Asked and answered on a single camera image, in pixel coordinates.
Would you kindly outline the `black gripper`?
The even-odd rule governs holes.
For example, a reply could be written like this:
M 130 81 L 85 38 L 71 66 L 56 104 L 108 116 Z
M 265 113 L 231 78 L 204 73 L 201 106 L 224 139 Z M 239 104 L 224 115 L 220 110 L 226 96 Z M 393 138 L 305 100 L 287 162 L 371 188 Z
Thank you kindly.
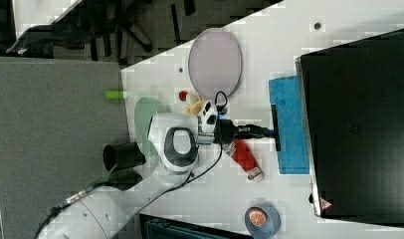
M 267 127 L 254 124 L 236 127 L 230 119 L 219 119 L 214 130 L 214 143 L 229 144 L 236 133 L 239 139 L 275 138 L 273 130 Z

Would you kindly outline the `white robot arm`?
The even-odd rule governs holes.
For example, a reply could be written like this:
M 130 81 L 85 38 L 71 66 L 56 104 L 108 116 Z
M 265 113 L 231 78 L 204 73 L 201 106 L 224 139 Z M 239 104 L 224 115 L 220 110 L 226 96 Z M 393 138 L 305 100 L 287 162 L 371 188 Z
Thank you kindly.
M 220 117 L 222 108 L 209 101 L 198 115 L 152 116 L 146 136 L 158 162 L 151 174 L 137 175 L 128 189 L 100 183 L 67 198 L 52 211 L 34 239 L 111 239 L 151 202 L 190 182 L 201 145 L 279 135 L 276 128 L 235 125 Z

